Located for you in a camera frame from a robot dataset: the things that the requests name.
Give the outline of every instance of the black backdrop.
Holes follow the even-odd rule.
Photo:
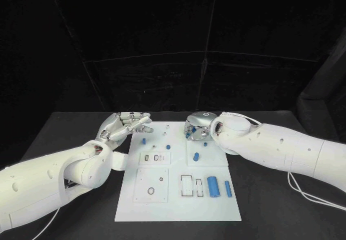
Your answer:
[[[0,5],[0,167],[54,111],[295,110],[346,25],[341,0]]]

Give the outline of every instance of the white cable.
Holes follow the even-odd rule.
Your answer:
[[[54,219],[55,219],[55,217],[57,217],[57,214],[58,214],[58,212],[60,212],[60,209],[61,209],[61,208],[58,208],[58,210],[57,210],[57,212],[55,212],[55,215],[53,216],[53,219],[51,219],[48,225],[45,226],[45,228],[42,229],[42,231],[40,232],[40,234],[37,235],[37,237],[35,237],[32,240],[35,240],[35,239],[41,236],[41,234],[44,233],[44,231],[45,231],[47,228],[50,227],[50,225],[51,225],[51,223],[53,223],[53,221],[54,221]]]
[[[298,186],[299,189],[295,188],[293,185],[292,185],[290,176],[292,176],[292,179],[293,179],[293,181],[295,181],[296,186]],[[301,192],[301,194],[303,195],[303,197],[305,197],[309,201],[312,201],[312,202],[315,202],[315,203],[318,203],[318,204],[324,204],[324,205],[326,205],[326,206],[335,207],[335,208],[342,209],[342,210],[346,211],[346,207],[344,207],[344,206],[341,206],[341,205],[338,205],[338,204],[335,204],[335,203],[324,200],[322,198],[319,198],[319,197],[314,196],[312,194],[309,194],[309,193],[306,193],[306,192],[302,191],[301,185],[299,185],[299,183],[298,183],[298,181],[296,181],[296,178],[295,178],[295,175],[293,175],[293,173],[292,173],[290,171],[288,172],[288,180],[289,180],[290,187],[292,187],[298,192]]]
[[[246,116],[246,115],[243,115],[243,114],[240,114],[240,113],[236,113],[236,112],[224,112],[221,115],[236,115],[236,116],[239,116],[239,117],[243,117],[243,118],[247,118],[247,119],[250,119],[250,120],[253,120],[259,125],[262,125],[262,123],[256,120],[256,119],[253,119],[252,117],[249,117],[249,116]]]

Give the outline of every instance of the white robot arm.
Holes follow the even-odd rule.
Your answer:
[[[228,154],[241,155],[272,169],[308,175],[346,192],[345,144],[286,127],[262,124],[231,112],[221,116],[211,112],[194,113],[188,117],[185,134],[188,140],[213,138]]]
[[[129,134],[153,132],[143,125],[151,122],[149,113],[115,113],[100,127],[96,140],[84,146],[0,171],[0,232],[31,223],[99,188],[112,169],[126,170],[128,154],[113,150]]]

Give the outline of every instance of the hole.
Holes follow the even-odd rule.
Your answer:
[[[153,187],[149,188],[148,193],[149,193],[151,195],[155,194],[155,188],[153,188]]]
[[[53,178],[54,178],[54,171],[53,171],[53,170],[48,170],[48,171],[47,171],[47,174],[48,174],[48,177],[53,179]]]
[[[17,182],[12,184],[12,189],[15,192],[19,191],[19,184]]]

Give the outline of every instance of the robotic hand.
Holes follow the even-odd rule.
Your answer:
[[[112,169],[126,170],[128,154],[113,152],[133,133],[152,133],[151,114],[115,113],[96,140],[0,171],[0,233],[50,214],[99,188]]]
[[[188,117],[184,133],[188,140],[214,139],[228,154],[241,155],[260,165],[289,172],[289,180],[292,176],[296,182],[292,173],[299,173],[346,192],[345,144],[312,137],[286,127],[260,123],[231,112],[224,112],[220,116],[211,112],[194,113]],[[302,191],[299,185],[298,188],[293,187],[306,198],[315,197]],[[324,201],[319,203],[337,206],[321,198],[316,199]]]

